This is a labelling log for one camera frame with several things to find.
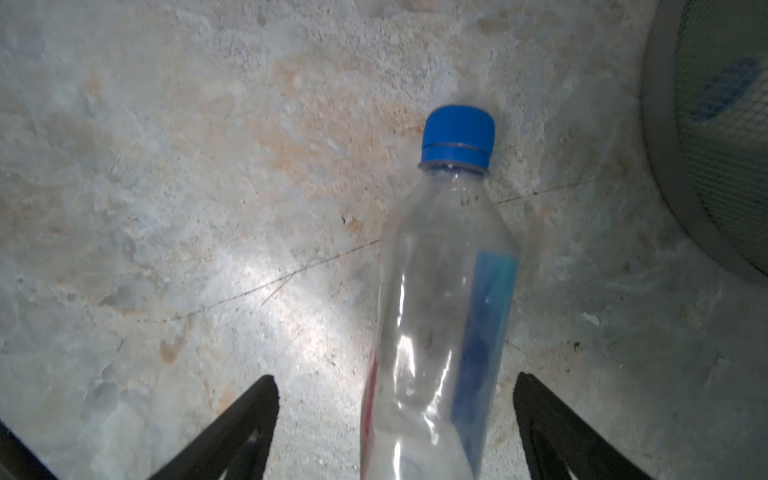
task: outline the clear plastic bottle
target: clear plastic bottle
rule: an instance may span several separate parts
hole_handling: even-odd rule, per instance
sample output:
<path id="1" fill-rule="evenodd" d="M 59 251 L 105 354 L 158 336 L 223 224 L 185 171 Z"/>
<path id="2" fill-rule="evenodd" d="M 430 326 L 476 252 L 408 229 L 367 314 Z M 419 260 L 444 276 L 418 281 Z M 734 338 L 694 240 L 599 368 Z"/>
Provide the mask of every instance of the clear plastic bottle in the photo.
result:
<path id="1" fill-rule="evenodd" d="M 424 176 L 385 225 L 362 480 L 479 477 L 518 270 L 483 186 L 494 129 L 477 108 L 432 112 Z"/>

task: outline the blue bottle cap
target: blue bottle cap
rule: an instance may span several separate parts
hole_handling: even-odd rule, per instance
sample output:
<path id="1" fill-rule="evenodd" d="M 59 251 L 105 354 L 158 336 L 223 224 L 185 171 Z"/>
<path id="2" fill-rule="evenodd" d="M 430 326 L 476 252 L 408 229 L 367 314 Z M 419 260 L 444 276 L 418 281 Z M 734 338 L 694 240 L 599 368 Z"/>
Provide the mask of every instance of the blue bottle cap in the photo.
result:
<path id="1" fill-rule="evenodd" d="M 467 164 L 487 170 L 495 136 L 493 118 L 467 105 L 446 105 L 429 114 L 422 141 L 422 164 Z"/>

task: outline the bottle body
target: bottle body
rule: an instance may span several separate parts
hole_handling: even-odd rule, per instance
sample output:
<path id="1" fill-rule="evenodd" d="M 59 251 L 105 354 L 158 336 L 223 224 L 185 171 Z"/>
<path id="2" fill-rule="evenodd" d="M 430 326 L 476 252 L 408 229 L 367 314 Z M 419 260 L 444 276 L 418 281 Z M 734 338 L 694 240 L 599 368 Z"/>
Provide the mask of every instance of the bottle body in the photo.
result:
<path id="1" fill-rule="evenodd" d="M 438 163 L 382 236 L 363 480 L 479 475 L 518 252 L 482 173 Z"/>

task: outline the gray rim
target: gray rim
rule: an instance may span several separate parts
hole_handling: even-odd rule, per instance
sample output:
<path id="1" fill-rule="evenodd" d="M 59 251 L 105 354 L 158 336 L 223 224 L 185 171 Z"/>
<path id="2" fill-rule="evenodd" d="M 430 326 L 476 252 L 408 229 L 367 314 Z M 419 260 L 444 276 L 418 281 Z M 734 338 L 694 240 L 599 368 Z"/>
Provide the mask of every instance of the gray rim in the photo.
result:
<path id="1" fill-rule="evenodd" d="M 650 29 L 642 81 L 645 143 L 656 182 L 677 222 L 720 265 L 750 282 L 768 285 L 768 275 L 728 243 L 699 201 L 685 167 L 674 120 L 677 31 L 686 0 L 662 0 Z"/>

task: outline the bottle neck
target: bottle neck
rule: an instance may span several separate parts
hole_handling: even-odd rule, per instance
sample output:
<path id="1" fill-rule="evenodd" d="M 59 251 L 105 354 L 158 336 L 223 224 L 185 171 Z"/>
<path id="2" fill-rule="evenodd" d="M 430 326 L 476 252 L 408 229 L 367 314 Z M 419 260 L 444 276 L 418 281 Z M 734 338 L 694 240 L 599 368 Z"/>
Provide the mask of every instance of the bottle neck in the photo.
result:
<path id="1" fill-rule="evenodd" d="M 452 161 L 422 162 L 419 164 L 419 169 L 427 176 L 452 177 L 455 180 L 461 178 L 462 181 L 476 180 L 480 183 L 488 173 L 479 167 Z"/>

